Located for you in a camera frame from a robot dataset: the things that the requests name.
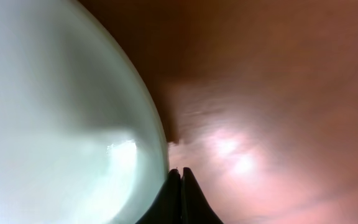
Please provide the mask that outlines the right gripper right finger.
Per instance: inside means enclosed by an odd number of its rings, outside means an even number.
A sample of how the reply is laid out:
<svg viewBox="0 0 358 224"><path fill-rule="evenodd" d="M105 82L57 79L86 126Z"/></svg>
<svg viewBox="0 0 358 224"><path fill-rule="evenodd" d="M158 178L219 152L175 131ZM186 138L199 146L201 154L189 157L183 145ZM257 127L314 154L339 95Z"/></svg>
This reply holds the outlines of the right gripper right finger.
<svg viewBox="0 0 358 224"><path fill-rule="evenodd" d="M188 167L183 168L181 177L181 219L182 224L223 224Z"/></svg>

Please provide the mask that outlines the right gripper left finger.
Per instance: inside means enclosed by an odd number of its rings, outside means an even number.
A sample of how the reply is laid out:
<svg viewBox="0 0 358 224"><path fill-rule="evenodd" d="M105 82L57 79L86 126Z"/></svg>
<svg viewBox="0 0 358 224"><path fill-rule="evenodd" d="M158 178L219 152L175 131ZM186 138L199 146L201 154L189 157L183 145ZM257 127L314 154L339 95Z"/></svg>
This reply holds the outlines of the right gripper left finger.
<svg viewBox="0 0 358 224"><path fill-rule="evenodd" d="M172 169L162 185L153 204L136 224L180 224L181 223L181 177Z"/></svg>

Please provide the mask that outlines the pale green plate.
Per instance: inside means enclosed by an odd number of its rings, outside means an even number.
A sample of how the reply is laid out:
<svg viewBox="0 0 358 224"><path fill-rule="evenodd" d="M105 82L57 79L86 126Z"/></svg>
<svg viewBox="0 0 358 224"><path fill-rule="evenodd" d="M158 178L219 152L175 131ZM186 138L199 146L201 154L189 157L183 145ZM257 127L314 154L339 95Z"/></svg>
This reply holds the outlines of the pale green plate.
<svg viewBox="0 0 358 224"><path fill-rule="evenodd" d="M135 223L168 172L149 92L77 1L0 1L0 223Z"/></svg>

